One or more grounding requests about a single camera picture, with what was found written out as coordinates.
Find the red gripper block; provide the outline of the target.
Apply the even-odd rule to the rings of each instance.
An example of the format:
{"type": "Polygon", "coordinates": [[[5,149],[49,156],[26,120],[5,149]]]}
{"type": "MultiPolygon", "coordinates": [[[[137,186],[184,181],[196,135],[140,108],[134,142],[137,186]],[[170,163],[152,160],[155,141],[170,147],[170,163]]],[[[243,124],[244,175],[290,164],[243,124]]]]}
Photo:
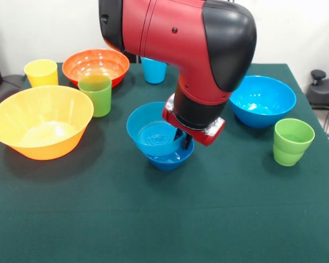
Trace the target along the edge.
{"type": "Polygon", "coordinates": [[[162,118],[176,127],[174,141],[187,133],[181,144],[183,150],[188,149],[192,139],[209,146],[225,127],[225,120],[220,117],[224,106],[199,104],[183,93],[174,93],[165,103],[162,118]]]}

